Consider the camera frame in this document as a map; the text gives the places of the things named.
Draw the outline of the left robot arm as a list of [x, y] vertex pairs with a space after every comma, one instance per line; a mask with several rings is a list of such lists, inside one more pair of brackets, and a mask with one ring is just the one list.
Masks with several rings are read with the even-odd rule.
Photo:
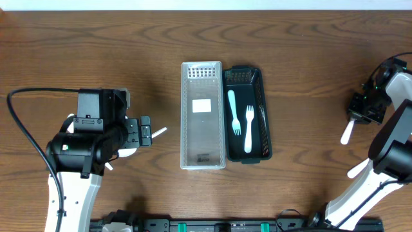
[[58, 178], [48, 181], [46, 231], [88, 231], [105, 165], [152, 144], [150, 118], [127, 117], [129, 107], [126, 88], [79, 91], [77, 114], [46, 147]]

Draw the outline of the black plastic perforated basket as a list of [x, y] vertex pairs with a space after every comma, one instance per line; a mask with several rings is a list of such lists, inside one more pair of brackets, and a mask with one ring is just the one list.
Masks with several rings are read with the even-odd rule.
[[272, 157], [270, 128], [259, 68], [233, 66], [222, 75], [227, 158], [256, 164]]

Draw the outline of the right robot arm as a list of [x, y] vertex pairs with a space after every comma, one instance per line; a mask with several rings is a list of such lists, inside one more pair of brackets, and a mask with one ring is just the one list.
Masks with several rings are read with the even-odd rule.
[[382, 61], [354, 93], [350, 119], [341, 144], [349, 142], [355, 124], [382, 124], [368, 158], [347, 176], [353, 183], [303, 225], [303, 231], [383, 231], [382, 221], [365, 214], [385, 196], [411, 183], [411, 70], [399, 55]]

